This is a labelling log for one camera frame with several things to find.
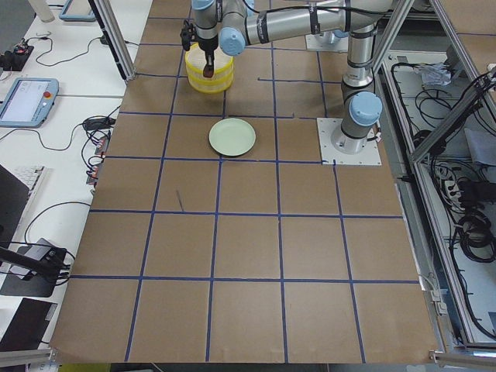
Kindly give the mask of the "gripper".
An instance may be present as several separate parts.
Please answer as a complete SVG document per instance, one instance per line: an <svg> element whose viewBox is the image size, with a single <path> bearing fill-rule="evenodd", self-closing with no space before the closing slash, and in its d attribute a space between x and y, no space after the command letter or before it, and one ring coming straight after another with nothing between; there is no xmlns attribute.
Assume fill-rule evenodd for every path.
<svg viewBox="0 0 496 372"><path fill-rule="evenodd" d="M198 38L198 45L201 50L205 52L205 66L204 70L214 69L214 52L216 50L216 37L213 38Z"/></svg>

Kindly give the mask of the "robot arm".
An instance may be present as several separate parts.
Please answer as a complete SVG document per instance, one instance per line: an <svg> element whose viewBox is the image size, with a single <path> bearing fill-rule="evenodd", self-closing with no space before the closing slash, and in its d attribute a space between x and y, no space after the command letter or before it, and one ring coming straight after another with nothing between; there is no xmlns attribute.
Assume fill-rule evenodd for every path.
<svg viewBox="0 0 496 372"><path fill-rule="evenodd" d="M232 57L246 47L307 34L339 30L348 35L347 69L342 77L343 103L362 91L371 91L377 22L392 8L391 1L324 1L306 5L256 10L251 1L193 1L194 21L181 30L184 50L197 43L205 54L203 74L214 73L214 52Z"/></svg>

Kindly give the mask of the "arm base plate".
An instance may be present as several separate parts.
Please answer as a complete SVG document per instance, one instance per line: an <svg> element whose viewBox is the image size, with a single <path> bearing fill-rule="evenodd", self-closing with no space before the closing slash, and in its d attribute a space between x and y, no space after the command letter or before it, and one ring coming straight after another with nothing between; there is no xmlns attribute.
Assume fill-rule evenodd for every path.
<svg viewBox="0 0 496 372"><path fill-rule="evenodd" d="M305 42L307 50L332 53L347 53L348 51L348 38L339 38L333 33L307 35L305 37Z"/></svg>
<svg viewBox="0 0 496 372"><path fill-rule="evenodd" d="M341 118L317 118L321 161L325 165L382 165L375 133L370 128L363 139L347 137L341 128Z"/></svg>

